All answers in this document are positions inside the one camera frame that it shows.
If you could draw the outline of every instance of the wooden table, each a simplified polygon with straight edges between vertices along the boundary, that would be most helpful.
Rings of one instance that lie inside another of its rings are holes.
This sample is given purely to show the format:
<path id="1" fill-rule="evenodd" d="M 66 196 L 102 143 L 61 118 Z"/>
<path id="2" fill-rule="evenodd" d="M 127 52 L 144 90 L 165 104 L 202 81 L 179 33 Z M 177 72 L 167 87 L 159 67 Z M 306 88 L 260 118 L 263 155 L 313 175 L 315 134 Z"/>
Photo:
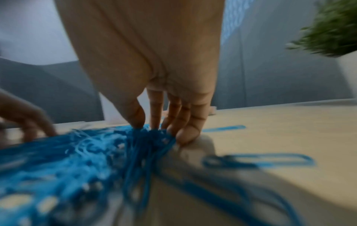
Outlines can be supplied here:
<path id="1" fill-rule="evenodd" d="M 205 128 L 245 125 L 243 130 L 203 133 L 183 149 L 188 161 L 197 161 L 199 153 L 301 153 L 312 157 L 316 167 L 245 170 L 233 174 L 245 181 L 270 188 L 287 199 L 306 225 L 357 225 L 357 106 L 351 101 L 332 101 L 221 110 L 210 116 Z M 93 122 L 93 128 L 105 126 Z M 180 195 L 167 196 L 167 205 Z M 195 210 L 167 208 L 195 218 Z M 206 216 L 214 212 L 208 210 Z M 194 221 L 167 219 L 145 225 L 197 225 Z M 212 220 L 202 225 L 213 225 Z"/>

